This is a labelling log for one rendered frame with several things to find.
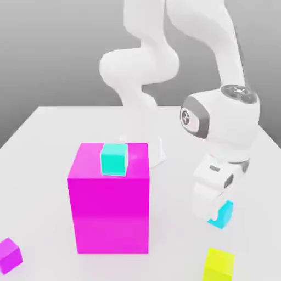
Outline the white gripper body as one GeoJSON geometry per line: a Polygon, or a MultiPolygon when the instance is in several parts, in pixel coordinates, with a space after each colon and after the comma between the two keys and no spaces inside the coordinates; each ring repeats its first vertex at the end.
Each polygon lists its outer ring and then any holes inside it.
{"type": "Polygon", "coordinates": [[[218,211],[230,197],[230,188],[212,189],[196,182],[192,193],[192,211],[204,221],[217,220],[218,211]]]}

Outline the small cyan cube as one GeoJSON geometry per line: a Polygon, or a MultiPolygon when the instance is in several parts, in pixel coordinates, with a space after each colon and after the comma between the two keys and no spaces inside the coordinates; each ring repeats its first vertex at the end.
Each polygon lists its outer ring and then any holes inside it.
{"type": "Polygon", "coordinates": [[[208,223],[219,229],[223,229],[231,219],[232,213],[233,202],[227,200],[225,204],[219,209],[217,220],[210,219],[208,220],[208,223]]]}

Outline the small yellow cube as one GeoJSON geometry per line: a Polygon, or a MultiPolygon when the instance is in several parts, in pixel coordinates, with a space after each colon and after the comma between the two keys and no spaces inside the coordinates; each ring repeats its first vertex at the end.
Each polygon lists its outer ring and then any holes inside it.
{"type": "Polygon", "coordinates": [[[232,281],[235,255],[209,248],[202,281],[232,281]]]}

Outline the small turquoise cube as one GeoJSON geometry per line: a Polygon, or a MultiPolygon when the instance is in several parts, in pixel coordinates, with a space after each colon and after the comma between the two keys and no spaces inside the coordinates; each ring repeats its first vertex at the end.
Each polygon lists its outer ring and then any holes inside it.
{"type": "Polygon", "coordinates": [[[105,143],[100,153],[103,175],[125,176],[128,167],[128,144],[105,143]]]}

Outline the small purple cube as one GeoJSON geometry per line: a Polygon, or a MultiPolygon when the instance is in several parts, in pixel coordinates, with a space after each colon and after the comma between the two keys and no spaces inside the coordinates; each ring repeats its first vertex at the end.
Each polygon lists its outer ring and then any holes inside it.
{"type": "Polygon", "coordinates": [[[20,248],[10,239],[0,242],[0,271],[7,274],[23,262],[20,248]]]}

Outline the large magenta box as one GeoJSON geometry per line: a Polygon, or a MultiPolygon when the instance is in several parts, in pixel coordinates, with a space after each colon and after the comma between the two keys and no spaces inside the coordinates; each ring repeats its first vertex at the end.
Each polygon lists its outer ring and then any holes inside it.
{"type": "Polygon", "coordinates": [[[146,143],[128,144],[124,177],[101,174],[102,143],[82,143],[67,183],[77,252],[149,252],[149,159],[146,143]]]}

